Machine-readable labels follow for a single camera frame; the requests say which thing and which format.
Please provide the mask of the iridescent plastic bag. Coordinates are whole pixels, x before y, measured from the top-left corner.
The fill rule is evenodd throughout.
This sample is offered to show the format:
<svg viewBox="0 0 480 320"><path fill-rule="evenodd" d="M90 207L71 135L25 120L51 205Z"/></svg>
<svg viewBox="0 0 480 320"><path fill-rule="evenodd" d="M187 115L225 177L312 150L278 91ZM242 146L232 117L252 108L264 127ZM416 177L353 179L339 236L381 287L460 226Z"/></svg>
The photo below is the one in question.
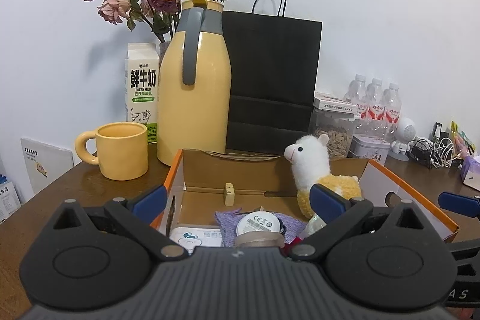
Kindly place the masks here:
<svg viewBox="0 0 480 320"><path fill-rule="evenodd" d="M306 227L302 230L298 237L304 240L315 234L316 232L320 231L320 229L325 226L326 222L318 214L314 214L312 218L309 219Z"/></svg>

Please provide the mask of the white yellow alpaca plush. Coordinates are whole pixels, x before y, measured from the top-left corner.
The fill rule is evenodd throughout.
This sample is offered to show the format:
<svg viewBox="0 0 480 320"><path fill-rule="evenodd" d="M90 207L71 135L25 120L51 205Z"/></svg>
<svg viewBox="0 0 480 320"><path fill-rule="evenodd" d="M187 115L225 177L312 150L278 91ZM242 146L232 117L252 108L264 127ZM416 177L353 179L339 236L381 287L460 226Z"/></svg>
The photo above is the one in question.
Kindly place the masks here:
<svg viewBox="0 0 480 320"><path fill-rule="evenodd" d="M356 176L331 173L328 143L327 134L306 135L284 150L284 157L291 164L299 209L308 219L314 216L309 200L309 193L314 184L322 184L347 200L362 196L359 179Z"/></svg>

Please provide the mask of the yellow stamped soap block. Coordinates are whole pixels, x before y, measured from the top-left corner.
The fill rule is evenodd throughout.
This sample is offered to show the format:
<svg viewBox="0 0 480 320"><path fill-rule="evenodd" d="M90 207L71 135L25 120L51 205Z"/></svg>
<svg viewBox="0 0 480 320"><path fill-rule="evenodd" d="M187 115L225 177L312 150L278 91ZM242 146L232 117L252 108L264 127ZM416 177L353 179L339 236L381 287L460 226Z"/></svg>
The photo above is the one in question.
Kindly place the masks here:
<svg viewBox="0 0 480 320"><path fill-rule="evenodd" d="M235 202L235 191L231 183L224 185L224 205L233 206Z"/></svg>

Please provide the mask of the purple knitted cloth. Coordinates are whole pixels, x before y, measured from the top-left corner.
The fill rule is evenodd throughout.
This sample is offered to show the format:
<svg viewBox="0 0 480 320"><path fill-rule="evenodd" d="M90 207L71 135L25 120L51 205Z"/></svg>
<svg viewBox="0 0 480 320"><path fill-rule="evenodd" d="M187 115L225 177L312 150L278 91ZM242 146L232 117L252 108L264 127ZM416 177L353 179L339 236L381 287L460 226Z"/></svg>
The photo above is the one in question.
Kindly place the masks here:
<svg viewBox="0 0 480 320"><path fill-rule="evenodd" d="M292 243L306 227L306 222L287 214L256 210L243 213L240 209L215 212L215 219L220 227L222 245L233 247L234 240L249 232L280 233L286 244Z"/></svg>

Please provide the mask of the white rectangular case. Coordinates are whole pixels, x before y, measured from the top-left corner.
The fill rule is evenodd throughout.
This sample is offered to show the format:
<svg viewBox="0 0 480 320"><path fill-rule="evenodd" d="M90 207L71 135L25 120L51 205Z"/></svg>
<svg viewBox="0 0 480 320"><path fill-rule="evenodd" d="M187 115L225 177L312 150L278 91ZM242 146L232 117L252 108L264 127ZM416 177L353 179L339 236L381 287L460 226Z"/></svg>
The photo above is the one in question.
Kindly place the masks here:
<svg viewBox="0 0 480 320"><path fill-rule="evenodd" d="M223 238L219 227L177 226L171 230L169 239L191 254L197 247L220 248Z"/></svg>

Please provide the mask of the orange cardboard box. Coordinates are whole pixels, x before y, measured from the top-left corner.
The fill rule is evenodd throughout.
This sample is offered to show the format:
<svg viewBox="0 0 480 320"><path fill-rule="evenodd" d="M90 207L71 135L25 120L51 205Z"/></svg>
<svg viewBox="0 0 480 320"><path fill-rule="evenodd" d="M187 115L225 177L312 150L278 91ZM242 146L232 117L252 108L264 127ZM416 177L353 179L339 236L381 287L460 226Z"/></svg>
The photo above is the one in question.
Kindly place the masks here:
<svg viewBox="0 0 480 320"><path fill-rule="evenodd" d="M459 226L445 212L396 174L371 159L345 158L330 165L335 175L353 175L360 180L363 197L383 206L395 194L415 202L441 238L451 242ZM217 211L228 211L224 187L232 184L233 208L249 212L260 207L302 218L290 163L282 156L210 154L179 150L168 171L162 210L151 227L167 235L176 225L213 226Z"/></svg>

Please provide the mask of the yellow ceramic mug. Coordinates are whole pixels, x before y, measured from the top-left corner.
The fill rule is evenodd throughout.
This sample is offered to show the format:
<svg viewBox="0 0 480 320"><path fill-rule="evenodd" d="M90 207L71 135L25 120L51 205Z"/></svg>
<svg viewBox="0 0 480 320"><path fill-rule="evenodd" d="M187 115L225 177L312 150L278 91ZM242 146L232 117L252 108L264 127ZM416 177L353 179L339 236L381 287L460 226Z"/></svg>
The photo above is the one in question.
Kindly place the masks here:
<svg viewBox="0 0 480 320"><path fill-rule="evenodd" d="M75 140L77 156L99 166L103 176L116 181L137 179L148 171L147 127L132 122L105 124Z"/></svg>

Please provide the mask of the white red flat box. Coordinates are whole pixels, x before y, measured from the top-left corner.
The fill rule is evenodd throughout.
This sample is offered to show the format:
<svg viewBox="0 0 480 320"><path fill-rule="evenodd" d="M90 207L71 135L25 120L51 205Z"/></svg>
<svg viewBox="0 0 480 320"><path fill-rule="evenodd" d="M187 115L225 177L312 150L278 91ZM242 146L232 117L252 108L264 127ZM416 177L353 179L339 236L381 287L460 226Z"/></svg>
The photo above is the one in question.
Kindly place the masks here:
<svg viewBox="0 0 480 320"><path fill-rule="evenodd" d="M318 110L355 115L356 105L324 93L315 93L313 106Z"/></svg>

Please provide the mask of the yellow thermos jug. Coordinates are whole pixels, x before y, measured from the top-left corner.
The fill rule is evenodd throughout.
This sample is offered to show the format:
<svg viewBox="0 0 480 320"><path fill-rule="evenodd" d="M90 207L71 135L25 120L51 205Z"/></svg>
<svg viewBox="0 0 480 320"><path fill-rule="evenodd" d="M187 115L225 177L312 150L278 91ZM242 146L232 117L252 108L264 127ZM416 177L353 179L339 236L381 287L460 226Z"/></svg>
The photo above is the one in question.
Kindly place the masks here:
<svg viewBox="0 0 480 320"><path fill-rule="evenodd" d="M231 66L222 12L217 1L182 3L160 65L157 158L165 165L173 164L180 149L225 151Z"/></svg>

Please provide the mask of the white robot speaker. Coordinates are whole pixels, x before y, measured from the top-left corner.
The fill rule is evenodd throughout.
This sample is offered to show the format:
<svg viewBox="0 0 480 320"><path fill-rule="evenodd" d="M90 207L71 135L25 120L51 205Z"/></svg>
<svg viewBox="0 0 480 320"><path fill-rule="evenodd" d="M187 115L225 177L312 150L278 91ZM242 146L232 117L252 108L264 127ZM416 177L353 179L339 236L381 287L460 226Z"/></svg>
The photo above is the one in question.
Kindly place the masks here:
<svg viewBox="0 0 480 320"><path fill-rule="evenodd" d="M399 161L408 161L410 142L416 136L416 126L410 118L401 117L394 130L394 140L391 142L389 156Z"/></svg>

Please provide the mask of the left water bottle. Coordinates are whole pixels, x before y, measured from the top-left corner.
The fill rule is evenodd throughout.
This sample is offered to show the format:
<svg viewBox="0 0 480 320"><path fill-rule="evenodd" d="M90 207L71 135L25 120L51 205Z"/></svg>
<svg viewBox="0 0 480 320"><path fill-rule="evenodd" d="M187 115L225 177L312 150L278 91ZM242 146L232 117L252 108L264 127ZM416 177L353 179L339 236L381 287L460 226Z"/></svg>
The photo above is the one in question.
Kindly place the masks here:
<svg viewBox="0 0 480 320"><path fill-rule="evenodd" d="M366 95L366 77L360 74L355 75L355 79L348 86L343 100L356 106L359 113L366 111L368 102L365 100Z"/></svg>

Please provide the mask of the water bottle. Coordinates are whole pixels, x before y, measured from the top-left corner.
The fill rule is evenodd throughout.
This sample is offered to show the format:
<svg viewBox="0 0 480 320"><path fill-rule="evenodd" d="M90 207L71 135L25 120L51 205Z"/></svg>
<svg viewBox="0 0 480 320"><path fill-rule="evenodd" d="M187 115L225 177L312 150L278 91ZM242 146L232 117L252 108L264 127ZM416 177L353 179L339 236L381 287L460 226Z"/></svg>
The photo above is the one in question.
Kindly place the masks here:
<svg viewBox="0 0 480 320"><path fill-rule="evenodd" d="M382 99L382 84L383 82L380 79L373 78L372 82L366 88L365 99L367 101L367 109L364 117L364 133L369 136L375 136L382 123L385 110Z"/></svg>
<svg viewBox="0 0 480 320"><path fill-rule="evenodd" d="M366 77L360 74L355 75L355 79L348 86L343 100L356 106L359 113L366 111L368 102L365 100L366 95Z"/></svg>
<svg viewBox="0 0 480 320"><path fill-rule="evenodd" d="M402 107L399 94L399 85L390 83L382 94L381 103L384 106L382 113L382 136L385 140L390 137L392 128L398 123Z"/></svg>

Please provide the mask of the middle water bottle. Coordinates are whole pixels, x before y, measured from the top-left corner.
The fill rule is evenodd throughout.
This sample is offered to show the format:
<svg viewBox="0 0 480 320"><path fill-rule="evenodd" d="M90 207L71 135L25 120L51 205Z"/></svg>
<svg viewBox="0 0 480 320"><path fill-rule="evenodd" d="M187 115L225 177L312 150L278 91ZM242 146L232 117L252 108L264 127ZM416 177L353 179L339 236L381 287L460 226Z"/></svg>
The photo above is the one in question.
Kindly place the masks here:
<svg viewBox="0 0 480 320"><path fill-rule="evenodd" d="M373 78L372 82L366 88L365 99L367 101L367 109L364 117L364 133L369 136L375 136L382 123L385 110L382 99L382 84L383 82L380 79Z"/></svg>

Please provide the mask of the right water bottle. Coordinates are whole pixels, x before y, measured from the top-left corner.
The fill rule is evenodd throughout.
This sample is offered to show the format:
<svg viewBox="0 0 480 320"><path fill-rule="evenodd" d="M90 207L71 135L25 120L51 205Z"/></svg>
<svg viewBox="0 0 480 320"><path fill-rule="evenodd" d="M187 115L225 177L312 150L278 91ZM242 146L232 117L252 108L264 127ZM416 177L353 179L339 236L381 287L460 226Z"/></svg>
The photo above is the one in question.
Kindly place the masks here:
<svg viewBox="0 0 480 320"><path fill-rule="evenodd" d="M382 136L385 140L390 137L392 128L398 123L402 107L399 94L399 85L390 83L382 94L381 103L384 106L382 113Z"/></svg>

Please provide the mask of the black paper bag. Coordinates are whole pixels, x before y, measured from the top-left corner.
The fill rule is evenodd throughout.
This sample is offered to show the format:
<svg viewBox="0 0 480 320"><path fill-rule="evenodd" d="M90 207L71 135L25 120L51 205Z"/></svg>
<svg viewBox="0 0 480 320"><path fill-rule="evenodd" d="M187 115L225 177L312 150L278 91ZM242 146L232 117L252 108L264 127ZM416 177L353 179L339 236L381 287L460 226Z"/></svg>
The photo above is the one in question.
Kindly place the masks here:
<svg viewBox="0 0 480 320"><path fill-rule="evenodd" d="M226 11L224 40L232 71L228 150L282 154L308 133L322 23L277 14Z"/></svg>

